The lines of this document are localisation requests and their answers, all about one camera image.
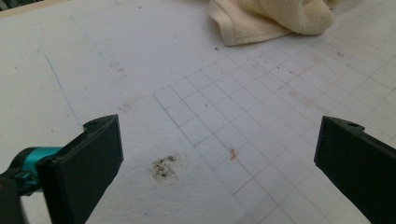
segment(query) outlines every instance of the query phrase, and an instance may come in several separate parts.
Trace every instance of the red fleck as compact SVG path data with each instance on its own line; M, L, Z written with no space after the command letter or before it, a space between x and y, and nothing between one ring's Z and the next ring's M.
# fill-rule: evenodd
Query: red fleck
M230 161L236 160L238 152L233 148L233 146L229 147L228 149L230 149L231 154L233 154L233 156L230 158Z

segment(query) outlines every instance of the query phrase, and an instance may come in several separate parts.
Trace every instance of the white surface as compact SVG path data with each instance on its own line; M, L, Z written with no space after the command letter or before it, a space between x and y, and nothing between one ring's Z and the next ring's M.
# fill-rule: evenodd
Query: white surface
M1 170L117 113L125 161L88 223L368 223L312 160L323 115L396 147L395 1L345 1L325 35L235 48L207 4L71 1L0 20ZM175 153L177 178L156 182L151 164ZM23 201L50 223L41 194Z

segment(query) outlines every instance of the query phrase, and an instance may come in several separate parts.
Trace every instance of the teal clamp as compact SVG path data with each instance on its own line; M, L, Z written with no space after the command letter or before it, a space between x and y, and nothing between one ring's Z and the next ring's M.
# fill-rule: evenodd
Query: teal clamp
M35 163L61 150L61 147L37 147L26 157L21 171L14 175L21 195L31 195L40 189Z

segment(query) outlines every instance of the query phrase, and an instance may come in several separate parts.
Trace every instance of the cream towel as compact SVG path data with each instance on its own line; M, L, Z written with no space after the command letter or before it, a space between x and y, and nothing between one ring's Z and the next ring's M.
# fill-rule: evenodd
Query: cream towel
M319 35L332 25L341 0L210 0L209 15L226 46L261 42L295 32Z

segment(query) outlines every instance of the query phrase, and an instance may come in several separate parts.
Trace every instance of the debris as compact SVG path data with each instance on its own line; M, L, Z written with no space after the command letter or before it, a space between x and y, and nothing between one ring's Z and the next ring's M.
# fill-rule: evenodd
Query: debris
M177 162L177 160L177 155L170 155L152 163L153 166L150 168L152 177L159 182L168 178L177 178L173 169L175 166L174 163Z
M231 154L233 154L233 156L230 158L230 161L236 160L238 152L233 148L233 146L230 146L228 149L230 149Z

